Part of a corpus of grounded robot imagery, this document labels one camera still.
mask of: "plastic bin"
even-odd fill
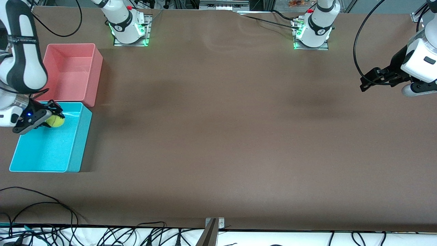
[[[11,172],[78,172],[82,164],[92,113],[81,102],[59,102],[65,123],[39,127],[21,135]]]
[[[103,57],[95,44],[49,44],[44,66],[50,90],[38,99],[57,102],[82,102],[93,107]]]

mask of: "brown tabletop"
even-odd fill
[[[76,8],[35,13],[61,34],[79,21]],[[164,11],[142,48],[113,47],[99,9],[84,9],[69,38],[37,23],[43,54],[95,43],[104,58],[82,169],[9,172],[18,136],[2,128],[0,187],[55,196],[83,224],[201,227],[217,216],[232,228],[435,231],[436,96],[360,91],[352,45],[363,18],[340,14],[327,52],[293,50],[289,29],[231,11]],[[363,71],[387,66],[414,26],[373,16],[357,48]],[[7,191],[0,210],[42,200]],[[69,223],[69,213],[41,206],[18,221]]]

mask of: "blue bin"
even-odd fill
[[[58,102],[65,123],[20,136],[11,172],[79,172],[92,113],[81,102]]]

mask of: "pink bin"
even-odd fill
[[[38,97],[39,101],[82,102],[93,107],[103,57],[95,44],[49,44],[44,66],[50,90]]]

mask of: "yellow-green ball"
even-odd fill
[[[52,115],[45,122],[51,127],[60,127],[64,124],[65,118],[61,118],[58,115]]]

